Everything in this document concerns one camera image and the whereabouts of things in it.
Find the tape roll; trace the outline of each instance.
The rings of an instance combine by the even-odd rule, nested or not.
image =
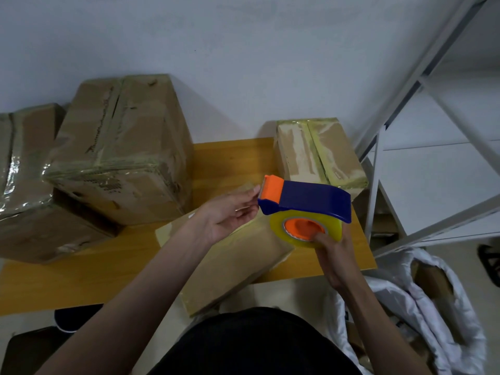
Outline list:
[[[311,240],[316,232],[328,234],[336,241],[342,238],[342,221],[326,214],[291,209],[271,214],[269,223],[278,238],[294,246],[322,247]]]

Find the person's left arm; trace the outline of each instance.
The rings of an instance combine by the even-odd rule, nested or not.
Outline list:
[[[139,275],[36,375],[129,374],[210,247],[255,217],[258,192],[256,186],[216,197],[201,206]]]

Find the hand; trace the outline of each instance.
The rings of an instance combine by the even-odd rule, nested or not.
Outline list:
[[[192,219],[196,218],[202,224],[203,234],[210,246],[257,215],[259,190],[260,185],[256,185],[248,191],[215,197],[199,207]]]
[[[335,290],[346,290],[360,278],[363,279],[354,257],[353,239],[348,224],[342,223],[342,239],[339,242],[323,233],[317,233],[314,240],[324,246],[316,249],[317,259]]]

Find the black shirt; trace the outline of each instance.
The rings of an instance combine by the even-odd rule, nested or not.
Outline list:
[[[225,313],[194,326],[150,375],[177,373],[360,374],[302,318],[273,308]]]

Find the person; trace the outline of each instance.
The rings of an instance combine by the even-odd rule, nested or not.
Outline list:
[[[210,247],[252,220],[259,186],[201,206],[115,298],[39,369],[49,374],[130,374],[174,299]],[[430,374],[368,287],[348,225],[340,242],[318,233],[317,257],[351,311],[376,374]],[[331,341],[296,315],[251,308],[210,317],[189,329],[150,374],[359,374]]]

